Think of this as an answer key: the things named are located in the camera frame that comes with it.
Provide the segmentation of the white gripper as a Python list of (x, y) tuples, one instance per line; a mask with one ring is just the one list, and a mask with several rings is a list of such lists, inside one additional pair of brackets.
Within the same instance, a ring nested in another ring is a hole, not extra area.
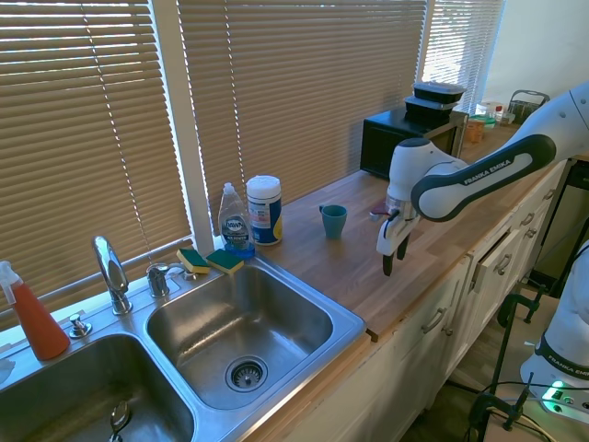
[(376, 242), (376, 250), (382, 254), (382, 270), (390, 276), (393, 269), (394, 256), (403, 261), (409, 245), (410, 233), (417, 226), (420, 217), (416, 215), (406, 220), (399, 211), (393, 211), (382, 224)]

